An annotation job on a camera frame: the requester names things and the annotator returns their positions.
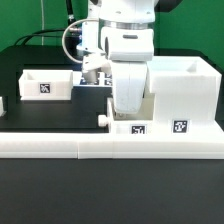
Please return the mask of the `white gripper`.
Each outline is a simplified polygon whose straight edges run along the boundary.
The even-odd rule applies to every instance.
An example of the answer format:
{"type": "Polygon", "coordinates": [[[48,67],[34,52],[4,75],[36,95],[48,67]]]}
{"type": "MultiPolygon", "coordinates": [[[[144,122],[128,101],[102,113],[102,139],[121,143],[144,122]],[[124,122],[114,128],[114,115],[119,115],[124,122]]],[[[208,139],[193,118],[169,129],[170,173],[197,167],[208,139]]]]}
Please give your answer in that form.
{"type": "Polygon", "coordinates": [[[110,65],[114,110],[122,114],[136,114],[142,103],[147,64],[112,61],[110,65]]]}

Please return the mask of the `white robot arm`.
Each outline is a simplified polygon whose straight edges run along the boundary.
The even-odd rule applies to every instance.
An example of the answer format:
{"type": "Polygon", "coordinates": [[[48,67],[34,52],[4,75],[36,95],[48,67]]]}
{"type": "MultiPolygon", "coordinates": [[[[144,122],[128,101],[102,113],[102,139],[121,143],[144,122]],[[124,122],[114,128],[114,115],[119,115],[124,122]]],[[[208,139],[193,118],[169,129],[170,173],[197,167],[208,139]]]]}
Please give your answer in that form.
{"type": "Polygon", "coordinates": [[[99,7],[98,47],[112,74],[114,110],[136,114],[154,56],[156,12],[170,12],[183,0],[90,0],[99,7]]]}

